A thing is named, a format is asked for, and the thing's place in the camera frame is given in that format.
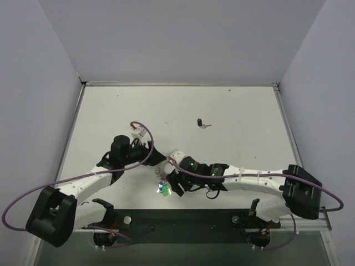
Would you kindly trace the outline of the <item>black capped key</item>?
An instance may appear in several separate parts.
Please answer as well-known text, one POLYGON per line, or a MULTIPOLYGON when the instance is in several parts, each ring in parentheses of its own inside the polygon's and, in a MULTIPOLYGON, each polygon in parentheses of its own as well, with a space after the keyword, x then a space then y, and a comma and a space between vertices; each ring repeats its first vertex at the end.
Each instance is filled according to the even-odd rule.
POLYGON ((206 129, 207 127, 210 127, 211 124, 204 124, 202 119, 197 119, 197 126, 201 129, 206 129))

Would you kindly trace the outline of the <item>blue capped key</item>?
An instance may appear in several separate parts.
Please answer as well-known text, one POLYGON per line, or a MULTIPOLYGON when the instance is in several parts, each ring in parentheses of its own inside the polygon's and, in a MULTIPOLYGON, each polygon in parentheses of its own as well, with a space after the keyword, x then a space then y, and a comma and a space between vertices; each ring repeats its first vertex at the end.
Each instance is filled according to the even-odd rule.
POLYGON ((164 183, 163 182, 159 182, 157 193, 162 193, 163 192, 163 186, 164 186, 164 183))

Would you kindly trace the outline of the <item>green capped key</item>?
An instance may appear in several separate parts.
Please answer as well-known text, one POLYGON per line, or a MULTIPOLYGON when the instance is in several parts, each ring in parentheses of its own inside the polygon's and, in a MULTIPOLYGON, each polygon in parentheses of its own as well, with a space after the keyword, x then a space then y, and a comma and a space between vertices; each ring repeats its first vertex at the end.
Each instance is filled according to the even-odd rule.
POLYGON ((160 192, 163 196, 168 196, 169 195, 169 188, 166 185, 162 185, 160 188, 160 192))

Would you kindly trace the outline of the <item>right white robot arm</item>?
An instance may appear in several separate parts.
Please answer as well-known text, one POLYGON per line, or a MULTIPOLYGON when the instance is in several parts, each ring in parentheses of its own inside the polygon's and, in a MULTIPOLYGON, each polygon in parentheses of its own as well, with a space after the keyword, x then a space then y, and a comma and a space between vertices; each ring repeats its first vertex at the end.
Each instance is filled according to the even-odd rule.
POLYGON ((208 191, 250 191, 269 195, 255 199, 250 215, 269 222, 294 214, 318 219, 322 183, 298 165, 286 170, 247 170, 224 163, 207 165, 190 156, 171 157, 164 167, 166 179, 179 196, 200 188, 208 191))

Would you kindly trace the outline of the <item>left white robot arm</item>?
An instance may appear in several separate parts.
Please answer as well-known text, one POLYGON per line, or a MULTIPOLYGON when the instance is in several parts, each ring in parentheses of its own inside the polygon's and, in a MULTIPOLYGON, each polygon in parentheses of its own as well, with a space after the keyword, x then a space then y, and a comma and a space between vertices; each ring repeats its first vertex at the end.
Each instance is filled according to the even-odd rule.
POLYGON ((91 170, 88 177, 54 188, 45 187, 32 209, 26 231, 47 243, 60 247, 73 231, 96 223, 102 228, 112 225, 113 206, 101 199, 88 200, 99 190, 116 182, 125 167, 134 163, 156 166, 166 160, 152 143, 133 141, 127 136, 116 136, 110 150, 91 170))

